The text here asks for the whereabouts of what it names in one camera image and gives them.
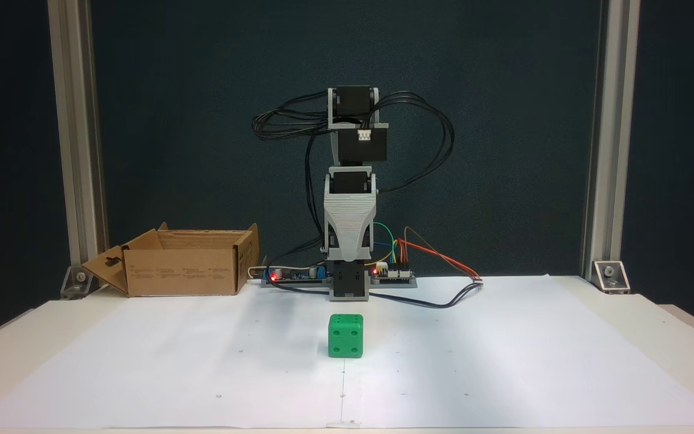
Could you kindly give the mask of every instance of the open cardboard box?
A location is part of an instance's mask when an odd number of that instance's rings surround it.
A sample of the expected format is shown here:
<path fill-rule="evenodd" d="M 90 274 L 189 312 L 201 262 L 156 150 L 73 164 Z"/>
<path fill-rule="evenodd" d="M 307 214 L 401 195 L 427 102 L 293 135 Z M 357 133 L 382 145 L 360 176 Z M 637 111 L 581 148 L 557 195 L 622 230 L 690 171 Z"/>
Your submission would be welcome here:
<path fill-rule="evenodd" d="M 129 297 L 234 295 L 258 262 L 258 226 L 247 231 L 150 230 L 84 268 Z"/>

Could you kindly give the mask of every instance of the wire bundle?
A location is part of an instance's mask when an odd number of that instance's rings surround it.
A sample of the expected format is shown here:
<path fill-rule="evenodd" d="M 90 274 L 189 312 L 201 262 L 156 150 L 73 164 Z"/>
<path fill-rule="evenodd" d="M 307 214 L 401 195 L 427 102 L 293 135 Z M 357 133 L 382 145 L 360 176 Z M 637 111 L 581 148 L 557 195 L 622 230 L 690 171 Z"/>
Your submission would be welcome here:
<path fill-rule="evenodd" d="M 394 187 L 389 187 L 389 189 L 380 190 L 379 194 L 386 194 L 389 192 L 394 192 L 395 190 L 403 189 L 403 187 L 408 187 L 408 185 L 411 185 L 416 181 L 419 181 L 420 179 L 424 178 L 425 176 L 430 175 L 431 173 L 433 173 L 433 171 L 441 167 L 441 165 L 443 165 L 443 163 L 445 163 L 446 160 L 449 159 L 451 153 L 454 151 L 454 125 L 451 123 L 451 120 L 449 120 L 449 117 L 446 116 L 445 113 L 441 112 L 441 110 L 438 110 L 432 105 L 430 105 L 429 102 L 425 101 L 424 98 L 422 98 L 421 96 L 418 96 L 418 94 L 407 90 L 392 92 L 380 97 L 379 101 L 374 105 L 373 109 L 371 110 L 371 113 L 369 113 L 369 116 L 367 116 L 366 119 L 363 120 L 363 128 L 368 127 L 368 121 L 371 119 L 370 115 L 373 115 L 375 111 L 397 104 L 407 104 L 413 107 L 418 107 L 435 115 L 435 117 L 438 118 L 438 120 L 441 123 L 441 129 L 443 130 L 443 138 L 441 138 L 441 143 L 438 147 L 438 151 L 435 153 L 435 157 L 433 157 L 432 160 L 430 160 L 429 164 L 427 164 L 426 167 L 424 167 L 418 174 L 405 180 L 401 184 L 396 185 Z"/>

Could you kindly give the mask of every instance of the white paper sheet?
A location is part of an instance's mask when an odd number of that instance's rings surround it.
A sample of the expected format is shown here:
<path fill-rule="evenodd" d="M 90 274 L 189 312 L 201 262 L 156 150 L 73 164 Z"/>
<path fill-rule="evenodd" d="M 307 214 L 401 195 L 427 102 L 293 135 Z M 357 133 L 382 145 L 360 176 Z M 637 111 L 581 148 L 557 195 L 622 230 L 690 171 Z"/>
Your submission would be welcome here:
<path fill-rule="evenodd" d="M 327 357 L 331 313 L 363 314 L 363 358 Z M 0 402 L 0 427 L 344 424 L 694 425 L 694 396 L 552 278 L 504 277 L 447 310 L 254 285 L 130 299 Z"/>

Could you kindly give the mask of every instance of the box flap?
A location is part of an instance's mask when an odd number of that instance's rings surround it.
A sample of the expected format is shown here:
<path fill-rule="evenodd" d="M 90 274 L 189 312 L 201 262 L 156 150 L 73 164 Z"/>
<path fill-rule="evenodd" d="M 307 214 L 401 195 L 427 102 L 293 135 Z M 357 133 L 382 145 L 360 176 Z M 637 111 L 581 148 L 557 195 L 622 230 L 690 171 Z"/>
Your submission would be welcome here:
<path fill-rule="evenodd" d="M 84 263 L 84 268 L 119 291 L 129 294 L 124 274 L 124 250 L 162 250 L 156 230 L 146 231 L 127 244 L 116 245 Z"/>
<path fill-rule="evenodd" d="M 258 263 L 258 255 L 261 251 L 258 238 L 258 225 L 253 223 L 244 234 L 234 243 L 234 267 L 237 291 L 248 280 L 248 267 Z"/>
<path fill-rule="evenodd" d="M 116 245 L 101 255 L 84 263 L 84 268 L 105 280 L 110 286 L 127 294 L 127 280 L 124 277 L 124 261 L 121 247 Z"/>
<path fill-rule="evenodd" d="M 150 230 L 140 234 L 134 239 L 121 245 L 122 250 L 162 250 L 162 243 L 159 242 L 159 235 L 156 230 Z"/>
<path fill-rule="evenodd" d="M 165 250 L 231 250 L 247 231 L 174 230 L 160 231 Z"/>

